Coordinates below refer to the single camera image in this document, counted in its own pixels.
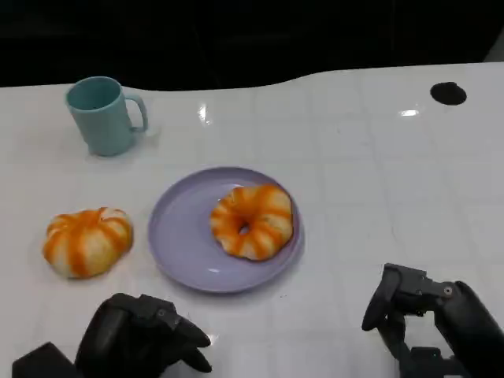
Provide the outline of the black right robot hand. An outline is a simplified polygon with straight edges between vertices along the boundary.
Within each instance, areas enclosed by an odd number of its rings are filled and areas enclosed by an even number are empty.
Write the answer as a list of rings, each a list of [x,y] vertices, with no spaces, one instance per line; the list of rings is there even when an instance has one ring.
[[[408,347],[407,315],[433,312],[434,323],[453,351]],[[423,270],[387,263],[365,311],[361,328],[378,330],[402,377],[501,377],[503,331],[476,292],[461,281],[436,282]]]

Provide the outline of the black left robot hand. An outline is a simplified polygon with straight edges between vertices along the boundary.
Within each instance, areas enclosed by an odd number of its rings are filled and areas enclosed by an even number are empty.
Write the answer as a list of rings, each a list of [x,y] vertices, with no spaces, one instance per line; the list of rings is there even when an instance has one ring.
[[[208,335],[179,315],[172,302],[116,293],[98,307],[76,353],[85,377],[160,377],[182,361],[193,370],[213,368],[200,351]]]

